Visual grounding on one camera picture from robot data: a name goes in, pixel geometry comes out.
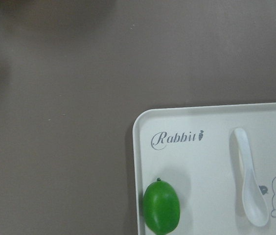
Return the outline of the green lime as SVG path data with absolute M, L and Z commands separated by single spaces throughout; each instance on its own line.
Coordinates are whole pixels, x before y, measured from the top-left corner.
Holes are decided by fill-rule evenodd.
M 156 235 L 174 231 L 180 221 L 180 201 L 174 188 L 161 178 L 151 183 L 143 196 L 143 216 L 147 227 Z

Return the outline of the white ceramic soup spoon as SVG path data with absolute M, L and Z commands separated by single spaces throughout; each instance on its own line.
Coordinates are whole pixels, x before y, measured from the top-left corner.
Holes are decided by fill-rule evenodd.
M 269 211 L 255 177 L 249 139 L 242 128 L 236 128 L 234 135 L 243 165 L 242 204 L 244 212 L 250 223 L 256 227 L 264 227 L 269 221 Z

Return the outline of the white rabbit serving tray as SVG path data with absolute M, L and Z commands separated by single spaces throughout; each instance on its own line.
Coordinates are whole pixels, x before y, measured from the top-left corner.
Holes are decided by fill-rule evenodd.
M 233 131 L 246 131 L 257 182 L 270 220 L 256 227 L 245 216 L 243 173 Z M 276 235 L 276 103 L 153 109 L 133 126 L 138 233 L 149 235 L 142 196 L 158 178 L 176 191 L 176 235 Z

